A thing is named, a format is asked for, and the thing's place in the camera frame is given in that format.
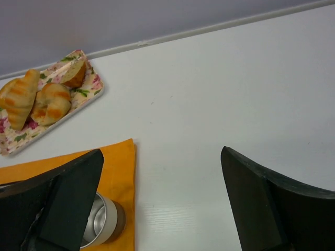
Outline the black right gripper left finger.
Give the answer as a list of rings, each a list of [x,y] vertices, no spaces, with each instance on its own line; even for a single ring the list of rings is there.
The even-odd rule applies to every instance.
[[[1,182],[1,250],[79,250],[104,157],[92,150],[22,181]]]

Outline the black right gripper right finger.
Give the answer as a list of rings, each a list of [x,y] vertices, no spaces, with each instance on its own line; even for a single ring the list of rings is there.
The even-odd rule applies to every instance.
[[[222,173],[242,250],[334,250],[334,192],[268,169],[230,147]]]

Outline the long croissant bread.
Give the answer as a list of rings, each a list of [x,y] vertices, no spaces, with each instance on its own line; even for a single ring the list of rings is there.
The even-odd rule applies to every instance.
[[[20,131],[32,110],[40,71],[29,69],[24,77],[15,78],[1,88],[1,108],[8,114],[12,129]]]

